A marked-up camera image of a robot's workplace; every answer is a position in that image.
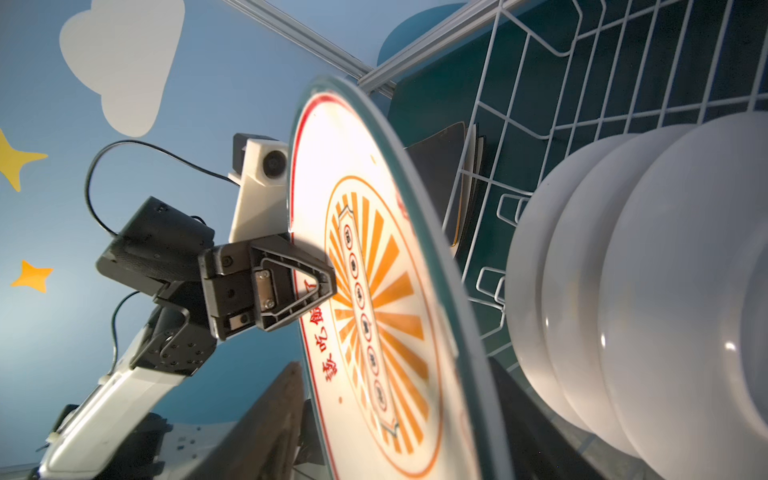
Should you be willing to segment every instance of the orange sunburst pattern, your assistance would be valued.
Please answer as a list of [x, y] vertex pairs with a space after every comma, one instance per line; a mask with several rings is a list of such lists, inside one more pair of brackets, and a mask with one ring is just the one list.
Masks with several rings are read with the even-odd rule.
[[335, 192], [326, 253], [336, 269], [331, 311], [346, 371], [379, 447], [417, 472], [436, 451], [442, 421], [429, 311], [408, 247], [378, 194], [354, 179]]

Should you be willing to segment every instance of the blue wall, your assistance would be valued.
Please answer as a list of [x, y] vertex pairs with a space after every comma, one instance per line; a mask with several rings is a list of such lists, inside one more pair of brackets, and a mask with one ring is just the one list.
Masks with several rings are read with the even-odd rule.
[[[109, 318], [130, 290], [94, 262], [108, 235], [88, 216], [83, 177], [104, 144], [122, 138], [100, 98], [69, 70], [62, 25], [87, 0], [0, 4], [0, 129], [20, 151], [42, 152], [16, 192], [0, 175], [0, 466], [36, 462], [66, 403], [79, 403], [111, 359]], [[221, 0], [187, 0], [184, 27], [157, 120], [142, 140], [220, 173], [236, 132], [288, 140], [300, 92], [325, 62]], [[119, 229], [150, 195], [204, 218], [227, 241], [237, 189], [141, 147], [121, 147], [94, 176], [94, 207]], [[47, 293], [10, 287], [21, 261], [53, 268]], [[129, 300], [118, 318], [121, 351], [153, 304]], [[286, 362], [301, 357], [295, 326], [251, 332], [212, 359], [156, 409], [171, 422], [238, 419]]]
[[425, 11], [407, 18], [403, 23], [397, 25], [386, 38], [381, 50], [379, 50], [379, 58], [376, 60], [376, 64], [381, 65], [389, 60], [394, 54], [410, 45], [426, 32], [432, 30], [437, 24], [453, 15], [456, 10], [459, 10], [464, 5], [465, 3], [440, 5], [427, 8]]
[[346, 50], [376, 66], [379, 50], [392, 30], [428, 8], [456, 0], [270, 0], [272, 5]]

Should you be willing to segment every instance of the yellow star decal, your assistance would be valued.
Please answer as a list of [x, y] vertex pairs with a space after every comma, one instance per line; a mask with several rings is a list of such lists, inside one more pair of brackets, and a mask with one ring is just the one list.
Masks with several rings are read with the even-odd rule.
[[52, 268], [34, 268], [22, 260], [22, 275], [11, 286], [30, 286], [45, 293], [45, 279], [53, 272]]
[[14, 187], [17, 192], [22, 191], [22, 183], [19, 179], [22, 167], [29, 162], [42, 160], [47, 156], [48, 155], [46, 154], [30, 154], [14, 150], [11, 145], [8, 144], [2, 130], [0, 130], [0, 174], [5, 175], [5, 178], [11, 182], [11, 186]]

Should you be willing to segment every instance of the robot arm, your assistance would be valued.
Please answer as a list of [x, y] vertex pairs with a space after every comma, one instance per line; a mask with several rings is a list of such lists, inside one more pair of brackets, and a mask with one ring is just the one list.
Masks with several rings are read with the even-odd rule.
[[[235, 144], [230, 178], [240, 193], [231, 243], [215, 247], [210, 228], [151, 197], [97, 262], [100, 273], [151, 295], [158, 308], [114, 373], [50, 434], [41, 478], [93, 478], [217, 345], [253, 327], [285, 326], [336, 292], [333, 269], [280, 235], [288, 227], [287, 146], [240, 134]], [[293, 271], [318, 287], [296, 298]]]

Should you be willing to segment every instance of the white cloud decal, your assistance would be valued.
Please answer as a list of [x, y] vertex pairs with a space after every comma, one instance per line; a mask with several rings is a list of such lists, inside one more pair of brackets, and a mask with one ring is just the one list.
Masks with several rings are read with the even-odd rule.
[[93, 0], [61, 27], [64, 60], [101, 95], [109, 124], [145, 135], [160, 111], [184, 23], [184, 0]]

